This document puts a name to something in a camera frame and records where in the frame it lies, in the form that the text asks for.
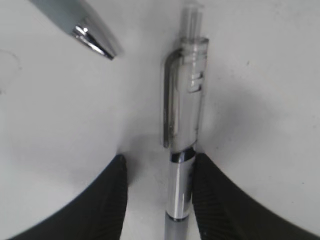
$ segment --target pen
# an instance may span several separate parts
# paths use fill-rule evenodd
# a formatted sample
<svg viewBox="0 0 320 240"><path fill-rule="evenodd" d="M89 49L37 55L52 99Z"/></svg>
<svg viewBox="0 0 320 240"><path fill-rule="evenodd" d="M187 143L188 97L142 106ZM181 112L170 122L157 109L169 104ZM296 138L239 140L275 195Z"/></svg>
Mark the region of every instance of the pen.
<svg viewBox="0 0 320 240"><path fill-rule="evenodd" d="M185 6L179 48L164 66L163 145L170 149L165 240L187 236L209 46L201 36L202 10L198 3Z"/></svg>
<svg viewBox="0 0 320 240"><path fill-rule="evenodd" d="M112 60L115 50L80 0L30 0L53 23L92 51Z"/></svg>

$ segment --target white desk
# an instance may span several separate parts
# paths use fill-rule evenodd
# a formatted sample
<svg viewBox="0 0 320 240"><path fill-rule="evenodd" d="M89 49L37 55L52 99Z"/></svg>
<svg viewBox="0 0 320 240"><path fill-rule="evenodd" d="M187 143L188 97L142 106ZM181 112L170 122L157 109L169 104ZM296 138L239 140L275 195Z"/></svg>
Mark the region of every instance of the white desk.
<svg viewBox="0 0 320 240"><path fill-rule="evenodd" d="M320 2L201 2L204 150L250 196L320 235ZM183 1L89 3L124 49L113 62L28 1L0 0L0 239L70 202L117 152L131 179L122 239L163 239L161 63ZM189 234L200 239L194 216Z"/></svg>

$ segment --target pen barrel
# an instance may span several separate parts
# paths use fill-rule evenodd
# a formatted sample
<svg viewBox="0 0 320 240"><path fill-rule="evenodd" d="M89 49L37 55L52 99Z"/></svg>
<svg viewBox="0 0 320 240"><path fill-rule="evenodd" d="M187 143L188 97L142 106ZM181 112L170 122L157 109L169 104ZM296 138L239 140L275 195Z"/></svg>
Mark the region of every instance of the pen barrel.
<svg viewBox="0 0 320 240"><path fill-rule="evenodd" d="M71 34L79 21L87 17L80 0L30 0L52 22Z"/></svg>
<svg viewBox="0 0 320 240"><path fill-rule="evenodd" d="M186 240L189 218L182 221L173 220L168 214L165 215L164 240Z"/></svg>
<svg viewBox="0 0 320 240"><path fill-rule="evenodd" d="M181 57L173 66L170 150L179 153L198 138L209 40L181 40Z"/></svg>
<svg viewBox="0 0 320 240"><path fill-rule="evenodd" d="M195 159L193 147L171 154L166 212L177 222L184 220L190 213Z"/></svg>

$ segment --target ribbed black surface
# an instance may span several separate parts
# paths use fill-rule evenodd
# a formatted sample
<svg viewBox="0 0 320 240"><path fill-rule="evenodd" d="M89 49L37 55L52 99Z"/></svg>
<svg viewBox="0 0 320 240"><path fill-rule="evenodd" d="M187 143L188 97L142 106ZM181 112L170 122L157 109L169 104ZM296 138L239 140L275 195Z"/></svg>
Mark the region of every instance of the ribbed black surface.
<svg viewBox="0 0 320 240"><path fill-rule="evenodd" d="M126 159L118 155L75 200L11 240L119 240L127 200Z"/></svg>
<svg viewBox="0 0 320 240"><path fill-rule="evenodd" d="M192 200L202 240L320 240L257 203L205 154L196 157Z"/></svg>

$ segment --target retractable pen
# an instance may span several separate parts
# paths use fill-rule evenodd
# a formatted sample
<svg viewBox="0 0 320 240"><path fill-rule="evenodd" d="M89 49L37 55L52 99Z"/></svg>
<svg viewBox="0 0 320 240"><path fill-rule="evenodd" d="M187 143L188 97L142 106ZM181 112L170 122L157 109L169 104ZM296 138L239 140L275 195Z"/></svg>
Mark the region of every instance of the retractable pen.
<svg viewBox="0 0 320 240"><path fill-rule="evenodd" d="M80 0L30 0L53 23L92 51L112 60L110 41Z"/></svg>
<svg viewBox="0 0 320 240"><path fill-rule="evenodd" d="M209 39L201 36L203 6L182 12L179 48L164 66L163 145L170 149L165 240L184 240L192 198Z"/></svg>

